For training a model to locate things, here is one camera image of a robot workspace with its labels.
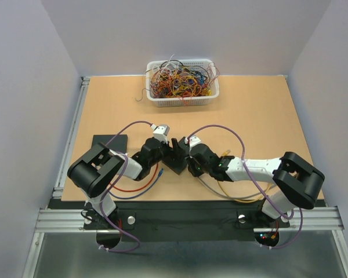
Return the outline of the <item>black network switch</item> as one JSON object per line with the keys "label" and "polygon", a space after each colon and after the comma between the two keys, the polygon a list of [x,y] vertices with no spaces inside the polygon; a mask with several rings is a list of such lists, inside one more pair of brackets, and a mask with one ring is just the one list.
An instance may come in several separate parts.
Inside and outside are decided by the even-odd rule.
{"label": "black network switch", "polygon": [[120,134],[116,136],[116,138],[110,142],[110,140],[114,136],[115,136],[114,134],[94,135],[92,139],[92,146],[100,142],[100,143],[103,143],[108,148],[112,149],[113,151],[126,153],[127,146],[128,146],[128,136],[126,134]]}
{"label": "black network switch", "polygon": [[168,144],[164,149],[164,158],[162,162],[164,165],[168,166],[174,173],[181,174],[183,170],[187,167],[187,158],[189,156],[189,146],[184,142],[184,138],[182,137],[178,143],[183,149],[183,157],[182,158],[173,158],[172,157],[172,142]]}

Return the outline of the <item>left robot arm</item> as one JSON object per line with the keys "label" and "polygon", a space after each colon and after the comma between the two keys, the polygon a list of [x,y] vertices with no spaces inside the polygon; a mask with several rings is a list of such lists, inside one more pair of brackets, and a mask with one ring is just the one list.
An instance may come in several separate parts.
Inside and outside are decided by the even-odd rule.
{"label": "left robot arm", "polygon": [[131,158],[99,142],[69,167],[67,176],[91,202],[98,213],[97,221],[104,228],[112,228],[117,223],[117,206],[107,196],[107,187],[115,175],[122,174],[140,181],[159,162],[180,174],[187,165],[188,154],[189,146],[185,138],[180,141],[173,138],[171,143],[148,138],[141,150]]}

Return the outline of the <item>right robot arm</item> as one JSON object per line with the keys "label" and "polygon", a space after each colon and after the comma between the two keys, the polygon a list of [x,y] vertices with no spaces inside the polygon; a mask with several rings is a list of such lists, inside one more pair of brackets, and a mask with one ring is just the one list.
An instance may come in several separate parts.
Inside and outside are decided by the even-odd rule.
{"label": "right robot arm", "polygon": [[261,189],[265,201],[255,212],[258,224],[268,226],[294,208],[311,210],[315,207],[325,176],[294,152],[280,158],[257,160],[235,156],[217,156],[211,149],[197,143],[189,147],[188,170],[195,176],[208,174],[217,181],[252,181],[276,185],[272,196]]}

